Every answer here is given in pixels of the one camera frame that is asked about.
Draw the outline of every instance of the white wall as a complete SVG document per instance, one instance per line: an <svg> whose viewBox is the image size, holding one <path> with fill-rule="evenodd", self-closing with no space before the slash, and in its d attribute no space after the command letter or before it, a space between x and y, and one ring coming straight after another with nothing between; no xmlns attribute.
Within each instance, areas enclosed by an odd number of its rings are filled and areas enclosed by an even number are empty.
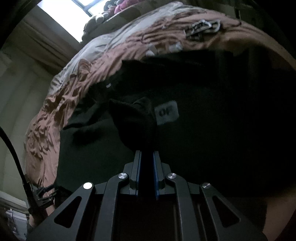
<svg viewBox="0 0 296 241"><path fill-rule="evenodd" d="M11 44L1 50L12 61L0 76L0 126L10 138L25 172L25 132L39 112L53 76ZM0 190L26 200L14 160L0 139Z"/></svg>

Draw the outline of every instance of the window frame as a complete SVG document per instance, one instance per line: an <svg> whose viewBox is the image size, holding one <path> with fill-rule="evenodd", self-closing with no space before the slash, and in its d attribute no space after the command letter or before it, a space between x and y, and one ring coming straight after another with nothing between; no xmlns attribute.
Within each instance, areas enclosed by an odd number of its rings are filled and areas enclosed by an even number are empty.
<svg viewBox="0 0 296 241"><path fill-rule="evenodd" d="M89 9L96 5L98 2L102 0L93 0L87 6L84 6L79 0L72 0L77 6L79 6L88 16L92 17L93 15L89 12Z"/></svg>

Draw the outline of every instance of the silver screw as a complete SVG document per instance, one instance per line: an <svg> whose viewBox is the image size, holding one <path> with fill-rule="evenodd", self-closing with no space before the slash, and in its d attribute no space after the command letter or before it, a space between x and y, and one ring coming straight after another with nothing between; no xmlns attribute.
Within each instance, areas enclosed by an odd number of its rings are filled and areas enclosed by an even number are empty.
<svg viewBox="0 0 296 241"><path fill-rule="evenodd" d="M203 183L203 184L202 184L202 187L203 187L204 189L209 189L209 188L211 187L211 184L209 184L209 183Z"/></svg>
<svg viewBox="0 0 296 241"><path fill-rule="evenodd" d="M128 175L127 175L126 173L124 173L124 172L118 174L118 177L119 177L120 179L125 179L127 176L128 176Z"/></svg>
<svg viewBox="0 0 296 241"><path fill-rule="evenodd" d="M177 177L177 174L175 174L175 173L169 173L168 174L169 179L175 179L176 177Z"/></svg>
<svg viewBox="0 0 296 241"><path fill-rule="evenodd" d="M84 183L83 188L84 189L90 189L92 187L92 183Z"/></svg>

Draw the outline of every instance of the black fabric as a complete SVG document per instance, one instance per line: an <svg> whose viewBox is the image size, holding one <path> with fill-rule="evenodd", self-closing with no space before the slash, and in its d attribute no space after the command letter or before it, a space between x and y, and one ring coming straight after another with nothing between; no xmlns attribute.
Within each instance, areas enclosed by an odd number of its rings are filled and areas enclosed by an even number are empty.
<svg viewBox="0 0 296 241"><path fill-rule="evenodd" d="M173 172L210 182L263 229L260 197L295 181L295 75L272 70L265 56L253 48L123 61L90 87L61 131L56 184L74 191L107 181L133 161L137 144L154 146ZM154 132L153 109L168 101L179 118Z"/></svg>

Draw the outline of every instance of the white tag with black text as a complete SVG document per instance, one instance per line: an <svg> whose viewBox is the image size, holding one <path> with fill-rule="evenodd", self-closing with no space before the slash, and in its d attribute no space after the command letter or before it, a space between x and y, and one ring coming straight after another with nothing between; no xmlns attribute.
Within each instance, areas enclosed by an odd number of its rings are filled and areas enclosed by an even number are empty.
<svg viewBox="0 0 296 241"><path fill-rule="evenodd" d="M177 102L172 100L154 108L157 125L173 122L179 118Z"/></svg>

